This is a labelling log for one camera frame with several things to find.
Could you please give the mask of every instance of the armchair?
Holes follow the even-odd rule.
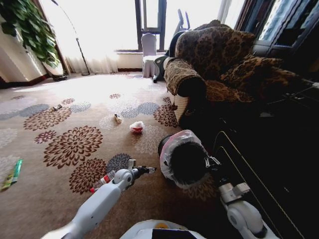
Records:
[[[254,40],[253,34],[217,20],[179,37],[164,74],[179,123],[207,102],[219,114],[253,109],[256,102],[273,101],[301,82],[280,69],[281,59],[253,56]]]

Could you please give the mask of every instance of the carpet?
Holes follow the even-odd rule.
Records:
[[[53,111],[58,104],[63,107]],[[0,90],[0,163],[23,158],[18,182],[0,193],[1,238],[40,238],[67,224],[92,184],[131,158],[159,168],[160,140],[180,131],[170,104],[165,82],[132,72]],[[129,125],[140,120],[143,134],[131,134]],[[216,192],[212,178],[183,190],[158,169],[124,192],[86,238],[117,239],[148,219],[210,238]]]

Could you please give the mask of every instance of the plastic bottle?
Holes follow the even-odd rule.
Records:
[[[90,189],[90,192],[95,193],[96,190],[98,190],[102,185],[111,182],[114,176],[115,176],[115,171],[112,170],[111,172],[106,174],[103,178],[101,178],[99,181],[97,181],[95,184],[93,184],[93,187]]]

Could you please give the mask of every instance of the green leaves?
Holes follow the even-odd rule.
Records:
[[[8,22],[1,23],[2,31],[4,34],[16,36],[15,26]]]
[[[5,34],[16,36],[18,30],[24,48],[31,47],[40,61],[53,68],[60,63],[54,34],[31,0],[0,0],[0,15],[6,20],[1,24]]]

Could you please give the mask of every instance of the trash bin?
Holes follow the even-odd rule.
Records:
[[[198,184],[208,173],[205,159],[208,153],[190,130],[169,135],[159,143],[160,169],[165,178],[180,188]]]

